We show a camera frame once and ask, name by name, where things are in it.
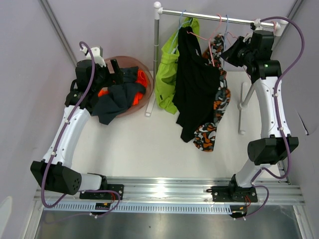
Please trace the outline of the dark navy shorts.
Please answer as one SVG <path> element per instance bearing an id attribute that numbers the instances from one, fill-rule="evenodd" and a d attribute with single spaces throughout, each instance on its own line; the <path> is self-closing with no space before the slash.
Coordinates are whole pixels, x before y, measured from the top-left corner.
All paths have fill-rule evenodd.
<path id="1" fill-rule="evenodd" d="M 97 116 L 101 124 L 108 125 L 116 116 L 138 105 L 146 93 L 148 82 L 142 69 L 136 66 L 121 71 L 124 83 L 112 85 L 98 94 L 92 115 Z"/>

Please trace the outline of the orange shorts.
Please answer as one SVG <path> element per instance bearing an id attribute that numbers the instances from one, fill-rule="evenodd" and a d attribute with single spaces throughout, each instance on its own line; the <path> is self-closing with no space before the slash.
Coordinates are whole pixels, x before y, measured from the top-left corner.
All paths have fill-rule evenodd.
<path id="1" fill-rule="evenodd" d="M 146 92 L 146 80 L 139 81 L 139 70 L 137 67 L 122 68 L 124 73 L 124 83 L 112 85 L 106 91 L 99 93 L 98 103 L 107 109 L 130 108 L 136 105 Z"/>

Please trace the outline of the lime green shorts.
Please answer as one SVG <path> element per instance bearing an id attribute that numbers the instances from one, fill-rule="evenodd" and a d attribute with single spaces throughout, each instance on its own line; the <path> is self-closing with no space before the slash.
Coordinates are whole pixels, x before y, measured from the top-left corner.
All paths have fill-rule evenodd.
<path id="1" fill-rule="evenodd" d="M 157 105 L 170 114 L 177 112 L 172 102 L 175 95 L 178 51 L 178 31 L 161 48 L 161 60 L 156 74 L 155 96 Z"/>

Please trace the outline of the black shorts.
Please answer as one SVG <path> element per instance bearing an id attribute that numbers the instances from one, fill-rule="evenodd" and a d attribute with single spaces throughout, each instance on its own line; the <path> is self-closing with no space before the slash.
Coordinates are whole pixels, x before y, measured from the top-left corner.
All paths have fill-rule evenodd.
<path id="1" fill-rule="evenodd" d="M 220 72 L 202 57 L 192 28 L 182 27 L 178 33 L 175 95 L 173 104 L 179 111 L 176 123 L 182 127 L 181 139 L 189 142 L 195 131 L 213 120 L 213 104 L 219 87 Z"/>

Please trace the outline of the light blue hanger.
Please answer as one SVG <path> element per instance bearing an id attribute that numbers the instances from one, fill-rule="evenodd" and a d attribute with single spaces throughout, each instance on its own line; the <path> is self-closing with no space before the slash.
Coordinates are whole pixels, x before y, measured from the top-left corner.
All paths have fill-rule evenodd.
<path id="1" fill-rule="evenodd" d="M 180 17 L 179 17 L 179 25 L 178 25 L 178 28 L 177 28 L 177 31 L 176 31 L 176 34 L 173 38 L 173 41 L 170 45 L 170 48 L 169 48 L 169 53 L 170 54 L 174 54 L 177 50 L 177 43 L 176 43 L 176 40 L 177 40 L 177 37 L 178 37 L 178 33 L 179 33 L 179 30 L 185 25 L 185 24 L 191 24 L 192 21 L 193 21 L 193 18 L 192 17 L 187 17 L 186 20 L 184 20 L 184 22 L 181 22 L 181 19 L 183 17 L 183 14 L 186 12 L 186 10 L 183 10 Z"/>

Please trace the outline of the camouflage patterned shorts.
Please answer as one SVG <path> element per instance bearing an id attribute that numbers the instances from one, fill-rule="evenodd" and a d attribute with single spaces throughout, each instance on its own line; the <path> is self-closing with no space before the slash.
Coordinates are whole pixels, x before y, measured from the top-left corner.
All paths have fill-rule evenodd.
<path id="1" fill-rule="evenodd" d="M 213 109 L 208 117 L 194 132 L 194 145 L 201 151 L 212 152 L 215 146 L 217 126 L 221 122 L 231 99 L 231 92 L 228 89 L 226 75 L 221 63 L 221 53 L 224 51 L 224 40 L 222 34 L 214 36 L 210 47 L 202 54 L 202 58 L 208 60 L 208 64 L 214 66 L 219 71 L 217 78 L 218 88 L 212 104 Z"/>

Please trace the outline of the pink hanger of orange shorts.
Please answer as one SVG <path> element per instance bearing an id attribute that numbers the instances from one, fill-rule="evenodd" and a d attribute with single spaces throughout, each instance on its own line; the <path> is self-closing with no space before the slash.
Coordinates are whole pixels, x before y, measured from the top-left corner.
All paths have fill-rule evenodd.
<path id="1" fill-rule="evenodd" d="M 275 21 L 271 21 L 271 23 L 273 24 L 273 33 L 276 33 L 277 30 L 277 23 Z"/>

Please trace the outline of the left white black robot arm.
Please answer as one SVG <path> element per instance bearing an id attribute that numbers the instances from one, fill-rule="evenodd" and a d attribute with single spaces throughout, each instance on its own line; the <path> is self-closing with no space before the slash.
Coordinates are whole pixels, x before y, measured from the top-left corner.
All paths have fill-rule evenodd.
<path id="1" fill-rule="evenodd" d="M 51 191 L 74 195 L 90 190 L 97 199 L 108 194 L 106 176 L 72 170 L 72 159 L 81 132 L 97 104 L 99 92 L 106 87 L 123 83 L 123 71 L 115 58 L 109 61 L 112 68 L 82 60 L 75 68 L 65 100 L 62 122 L 52 145 L 41 161 L 33 161 L 30 170 L 42 192 Z"/>

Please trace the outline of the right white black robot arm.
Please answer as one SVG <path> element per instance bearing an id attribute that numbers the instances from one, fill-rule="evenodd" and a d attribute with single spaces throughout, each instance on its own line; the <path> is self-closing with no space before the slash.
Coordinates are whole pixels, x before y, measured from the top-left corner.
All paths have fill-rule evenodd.
<path id="1" fill-rule="evenodd" d="M 290 157 L 299 145 L 297 137 L 291 136 L 281 95 L 281 65 L 272 60 L 274 34 L 266 30 L 254 30 L 251 36 L 240 36 L 221 57 L 227 63 L 247 68 L 251 79 L 251 89 L 241 102 L 244 108 L 255 92 L 261 115 L 261 138 L 247 146 L 248 160 L 243 168 L 235 174 L 236 184 L 228 187 L 228 197 L 239 201 L 246 194 L 245 188 L 262 173 L 269 171 L 272 165 Z"/>

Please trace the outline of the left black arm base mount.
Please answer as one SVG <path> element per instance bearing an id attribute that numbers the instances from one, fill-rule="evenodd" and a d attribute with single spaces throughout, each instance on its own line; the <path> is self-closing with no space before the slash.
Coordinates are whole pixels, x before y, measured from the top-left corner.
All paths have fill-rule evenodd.
<path id="1" fill-rule="evenodd" d="M 120 195 L 120 199 L 122 200 L 124 194 L 124 185 L 123 184 L 108 184 L 106 189 L 100 190 L 108 190 L 112 191 L 111 193 L 106 192 L 87 192 L 80 193 L 80 199 L 87 200 L 117 200 L 118 197 L 115 195 L 114 191 Z"/>

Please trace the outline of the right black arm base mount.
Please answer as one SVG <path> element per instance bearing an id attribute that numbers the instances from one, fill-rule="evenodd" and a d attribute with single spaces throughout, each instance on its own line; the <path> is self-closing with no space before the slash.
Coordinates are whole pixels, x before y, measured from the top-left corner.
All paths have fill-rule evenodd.
<path id="1" fill-rule="evenodd" d="M 212 195 L 214 202 L 252 202 L 257 203 L 258 197 L 254 187 L 239 187 L 235 174 L 232 176 L 228 186 L 212 186 L 206 189 L 207 193 Z"/>

